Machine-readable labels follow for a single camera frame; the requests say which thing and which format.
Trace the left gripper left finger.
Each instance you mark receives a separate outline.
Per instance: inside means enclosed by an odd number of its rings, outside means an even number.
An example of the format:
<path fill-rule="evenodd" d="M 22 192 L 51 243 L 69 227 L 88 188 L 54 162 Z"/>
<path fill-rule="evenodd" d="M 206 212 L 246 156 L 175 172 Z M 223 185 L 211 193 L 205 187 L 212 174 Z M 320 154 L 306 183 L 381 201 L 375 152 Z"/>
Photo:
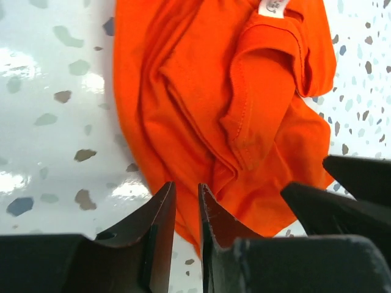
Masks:
<path fill-rule="evenodd" d="M 80 240 L 62 292 L 167 292 L 176 187 L 167 182 L 119 223 Z"/>

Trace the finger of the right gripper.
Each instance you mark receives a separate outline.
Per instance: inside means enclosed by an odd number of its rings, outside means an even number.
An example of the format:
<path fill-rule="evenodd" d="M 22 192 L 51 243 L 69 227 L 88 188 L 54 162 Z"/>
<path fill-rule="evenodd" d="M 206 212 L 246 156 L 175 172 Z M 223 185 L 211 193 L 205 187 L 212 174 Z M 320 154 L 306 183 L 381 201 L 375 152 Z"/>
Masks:
<path fill-rule="evenodd" d="M 308 235 L 356 234 L 390 240 L 390 209 L 298 183 L 280 192 Z"/>
<path fill-rule="evenodd" d="M 329 155 L 325 170 L 355 199 L 390 207 L 390 160 Z"/>

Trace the orange t shirt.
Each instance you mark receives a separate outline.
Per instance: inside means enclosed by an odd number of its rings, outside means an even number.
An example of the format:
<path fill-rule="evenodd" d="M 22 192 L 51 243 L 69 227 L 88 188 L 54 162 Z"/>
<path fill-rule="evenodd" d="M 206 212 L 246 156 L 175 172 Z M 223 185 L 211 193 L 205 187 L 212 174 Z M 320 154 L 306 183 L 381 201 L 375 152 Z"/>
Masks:
<path fill-rule="evenodd" d="M 304 102 L 332 90 L 323 1 L 118 1 L 119 122 L 152 192 L 177 185 L 176 232 L 200 250 L 197 187 L 262 236 L 295 221 L 280 191 L 320 189 L 328 123 Z"/>

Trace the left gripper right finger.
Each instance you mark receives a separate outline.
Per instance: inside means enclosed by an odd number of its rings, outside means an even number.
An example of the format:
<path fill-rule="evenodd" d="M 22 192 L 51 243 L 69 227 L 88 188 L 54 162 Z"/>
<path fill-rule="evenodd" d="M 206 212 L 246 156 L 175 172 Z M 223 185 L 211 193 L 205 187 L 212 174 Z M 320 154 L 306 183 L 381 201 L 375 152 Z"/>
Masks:
<path fill-rule="evenodd" d="M 198 185 L 200 258 L 204 292 L 241 292 L 241 247 L 235 241 L 262 236 L 241 223 L 215 199 L 207 184 Z"/>

